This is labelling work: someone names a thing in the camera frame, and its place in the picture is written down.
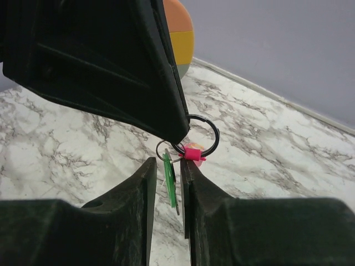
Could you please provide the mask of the green key tag with key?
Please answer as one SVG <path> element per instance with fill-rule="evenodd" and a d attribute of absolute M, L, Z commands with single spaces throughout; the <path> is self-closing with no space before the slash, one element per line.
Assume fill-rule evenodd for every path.
<path fill-rule="evenodd" d="M 164 179 L 166 184 L 166 190 L 168 192 L 169 201 L 171 208 L 176 210 L 176 214 L 180 215 L 178 198 L 176 194 L 176 174 L 174 169 L 174 164 L 181 160 L 181 157 L 173 160 L 168 149 L 165 149 L 162 154 L 159 153 L 159 147 L 161 144 L 166 143 L 165 140 L 158 142 L 155 152 L 157 157 L 162 160 L 164 166 Z"/>

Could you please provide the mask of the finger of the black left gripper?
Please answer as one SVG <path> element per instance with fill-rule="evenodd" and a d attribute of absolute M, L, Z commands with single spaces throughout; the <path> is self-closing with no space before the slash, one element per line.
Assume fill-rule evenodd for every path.
<path fill-rule="evenodd" d="M 190 120 L 162 1 L 3 1 L 5 77 L 171 143 Z"/>

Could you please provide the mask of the pink strap keyring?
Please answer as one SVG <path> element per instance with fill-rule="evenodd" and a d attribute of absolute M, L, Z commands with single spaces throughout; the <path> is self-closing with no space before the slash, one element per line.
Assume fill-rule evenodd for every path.
<path fill-rule="evenodd" d="M 200 167 L 216 151 L 220 143 L 220 130 L 202 115 L 189 114 L 187 118 L 192 122 L 190 132 L 178 144 L 171 144 L 171 147 L 180 158 L 190 160 Z"/>

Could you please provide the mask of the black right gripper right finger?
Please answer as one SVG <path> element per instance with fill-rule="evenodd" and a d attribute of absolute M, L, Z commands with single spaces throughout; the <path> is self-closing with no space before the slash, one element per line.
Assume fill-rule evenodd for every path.
<path fill-rule="evenodd" d="M 353 265 L 354 213 L 335 198 L 239 199 L 182 160 L 192 265 Z"/>

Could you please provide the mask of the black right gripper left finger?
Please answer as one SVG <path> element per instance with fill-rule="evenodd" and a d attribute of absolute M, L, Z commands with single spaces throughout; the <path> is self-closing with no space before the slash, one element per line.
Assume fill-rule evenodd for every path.
<path fill-rule="evenodd" d="M 2 265 L 148 265 L 157 163 L 75 207 L 61 199 L 1 202 Z"/>

